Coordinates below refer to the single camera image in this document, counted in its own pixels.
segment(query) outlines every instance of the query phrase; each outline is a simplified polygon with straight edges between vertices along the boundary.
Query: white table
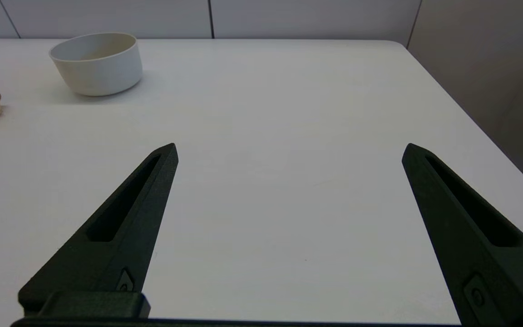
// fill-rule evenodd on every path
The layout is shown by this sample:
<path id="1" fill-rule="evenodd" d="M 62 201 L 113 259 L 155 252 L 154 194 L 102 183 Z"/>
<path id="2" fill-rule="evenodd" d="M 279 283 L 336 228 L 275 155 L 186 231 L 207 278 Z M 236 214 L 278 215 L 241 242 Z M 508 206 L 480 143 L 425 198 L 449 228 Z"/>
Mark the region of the white table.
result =
<path id="1" fill-rule="evenodd" d="M 430 149 L 523 230 L 523 176 L 388 41 L 140 41 L 145 76 L 74 95 L 57 40 L 0 40 L 0 326 L 153 149 L 179 166 L 152 317 L 458 323 L 401 165 Z"/>

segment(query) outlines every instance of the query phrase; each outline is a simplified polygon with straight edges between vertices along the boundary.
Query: table surface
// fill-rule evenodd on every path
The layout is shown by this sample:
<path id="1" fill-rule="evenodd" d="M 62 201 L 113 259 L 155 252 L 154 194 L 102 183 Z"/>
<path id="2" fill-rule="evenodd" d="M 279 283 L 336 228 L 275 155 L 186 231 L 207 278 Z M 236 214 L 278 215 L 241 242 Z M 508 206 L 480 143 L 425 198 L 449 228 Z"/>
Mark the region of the table surface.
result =
<path id="1" fill-rule="evenodd" d="M 433 151 L 523 230 L 523 175 L 403 46 L 142 40 L 143 80 L 87 98 L 0 40 L 0 326 L 17 291 L 153 149 L 179 166 L 152 317 L 458 323 L 401 165 Z"/>

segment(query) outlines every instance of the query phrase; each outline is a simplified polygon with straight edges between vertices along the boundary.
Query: bowl rim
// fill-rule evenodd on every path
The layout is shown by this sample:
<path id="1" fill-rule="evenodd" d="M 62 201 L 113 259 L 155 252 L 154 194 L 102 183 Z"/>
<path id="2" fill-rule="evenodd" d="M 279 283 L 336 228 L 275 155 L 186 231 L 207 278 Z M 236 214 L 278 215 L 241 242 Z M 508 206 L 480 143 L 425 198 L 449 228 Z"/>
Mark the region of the bowl rim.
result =
<path id="1" fill-rule="evenodd" d="M 76 40 L 76 39 L 81 39 L 83 37 L 89 37 L 89 36 L 92 36 L 92 35 L 125 35 L 125 36 L 130 36 L 134 39 L 134 43 L 133 45 L 131 45 L 130 47 L 128 47 L 127 49 L 125 50 L 122 50 L 118 53 L 115 53 L 115 54 L 111 54 L 110 56 L 106 56 L 106 57 L 100 57 L 100 58 L 94 58 L 94 59 L 84 59 L 84 60 L 65 60 L 65 59 L 60 59 L 60 58 L 57 58 L 55 56 L 52 56 L 52 51 L 57 48 L 58 46 L 66 43 L 66 42 L 69 42 L 69 41 L 72 41 L 72 40 Z M 77 37 L 73 37 L 71 39 L 68 39 L 68 40 L 64 40 L 54 46 L 52 46 L 52 48 L 48 51 L 48 55 L 50 58 L 52 58 L 52 60 L 54 61 L 59 61 L 59 62 L 92 62 L 92 61 L 97 61 L 97 60 L 104 60 L 106 58 L 111 58 L 111 57 L 114 57 L 114 56 L 118 56 L 120 54 L 124 54 L 125 52 L 127 51 L 130 51 L 131 49 L 133 49 L 138 43 L 138 39 L 132 35 L 132 34 L 129 34 L 129 33 L 123 33 L 123 32 L 100 32 L 100 33 L 90 33 L 88 35 L 80 35 L 80 36 L 77 36 Z"/>

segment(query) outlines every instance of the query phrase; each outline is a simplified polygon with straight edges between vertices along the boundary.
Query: white bowl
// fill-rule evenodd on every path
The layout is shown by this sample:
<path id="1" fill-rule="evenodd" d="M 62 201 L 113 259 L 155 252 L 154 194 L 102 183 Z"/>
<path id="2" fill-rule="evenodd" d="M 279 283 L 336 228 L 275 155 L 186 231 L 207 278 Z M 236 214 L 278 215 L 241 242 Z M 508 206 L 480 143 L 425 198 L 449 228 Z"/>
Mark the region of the white bowl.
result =
<path id="1" fill-rule="evenodd" d="M 97 33 L 64 41 L 49 51 L 72 91 L 109 95 L 133 87 L 143 76 L 137 39 L 126 33 Z"/>

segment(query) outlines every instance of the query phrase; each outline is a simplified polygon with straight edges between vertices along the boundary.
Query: screw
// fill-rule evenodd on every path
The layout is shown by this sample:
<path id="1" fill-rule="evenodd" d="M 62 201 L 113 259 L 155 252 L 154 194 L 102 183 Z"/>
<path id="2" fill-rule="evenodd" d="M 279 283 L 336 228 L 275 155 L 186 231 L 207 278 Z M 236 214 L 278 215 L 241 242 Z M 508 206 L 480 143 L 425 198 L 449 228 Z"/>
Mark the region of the screw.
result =
<path id="1" fill-rule="evenodd" d="M 471 290 L 471 297 L 473 298 L 476 306 L 478 306 L 478 307 L 483 306 L 485 300 L 484 300 L 484 296 L 481 294 L 480 290 L 478 290 L 477 288 L 474 288 L 473 290 Z"/>

